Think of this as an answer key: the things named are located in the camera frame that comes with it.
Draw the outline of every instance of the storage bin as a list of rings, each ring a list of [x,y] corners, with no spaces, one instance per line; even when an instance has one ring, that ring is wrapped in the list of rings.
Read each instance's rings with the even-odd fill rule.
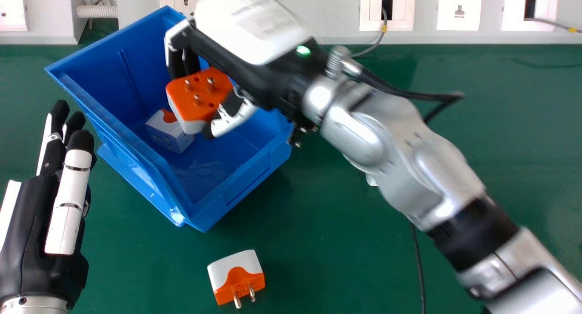
[[[180,155],[156,146],[144,123],[169,109],[164,34],[183,18],[162,8],[46,71],[93,124],[100,157],[175,225],[204,232],[289,158],[291,124],[260,110],[223,137],[197,136]]]

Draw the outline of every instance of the green tabletop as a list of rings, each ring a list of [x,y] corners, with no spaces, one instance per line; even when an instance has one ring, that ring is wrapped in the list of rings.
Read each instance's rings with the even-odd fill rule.
[[[83,45],[110,31],[95,24]],[[46,112],[73,103],[43,69],[81,47],[0,47],[0,188],[34,174]],[[466,92],[434,130],[582,277],[582,45],[386,45],[361,61],[400,87]],[[73,313],[234,314],[216,305],[206,266],[245,249],[266,289],[255,304],[243,298],[241,313],[420,312],[406,219],[320,136],[303,144],[206,234],[172,225],[100,161],[83,243],[89,282]],[[424,235],[420,248],[428,312],[478,313]]]

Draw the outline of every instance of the orange plug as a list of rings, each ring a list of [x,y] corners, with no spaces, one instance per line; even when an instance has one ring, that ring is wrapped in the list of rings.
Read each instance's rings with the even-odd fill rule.
[[[218,305],[235,302],[242,307],[241,297],[250,295],[255,301],[255,292],[265,287],[265,275],[254,250],[245,250],[217,260],[208,265],[210,284]]]
[[[202,131],[231,91],[228,76],[214,67],[174,79],[166,86],[168,103],[189,135]]]

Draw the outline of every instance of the green indicator light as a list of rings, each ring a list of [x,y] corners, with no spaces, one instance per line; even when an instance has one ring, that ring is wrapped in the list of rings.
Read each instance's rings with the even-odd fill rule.
[[[305,47],[304,45],[298,45],[297,46],[297,52],[301,55],[309,55],[311,54],[311,50],[307,47]]]

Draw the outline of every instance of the robotic hand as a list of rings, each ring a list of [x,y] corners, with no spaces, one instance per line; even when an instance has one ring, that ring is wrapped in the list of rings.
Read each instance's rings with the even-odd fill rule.
[[[65,314],[87,282],[83,219],[95,165],[80,112],[58,101],[46,118],[37,175],[10,181],[0,208],[0,314]]]
[[[274,0],[202,0],[195,18],[170,29],[165,42],[170,74],[192,66],[181,60],[196,54],[239,85],[238,99],[219,107],[208,135],[232,130],[256,107],[277,109],[295,124],[291,145],[319,127],[434,241],[459,283],[491,312],[582,313],[578,280],[511,222],[459,150],[432,132],[409,101],[438,100],[443,109],[459,95],[393,88],[348,49],[322,50]]]

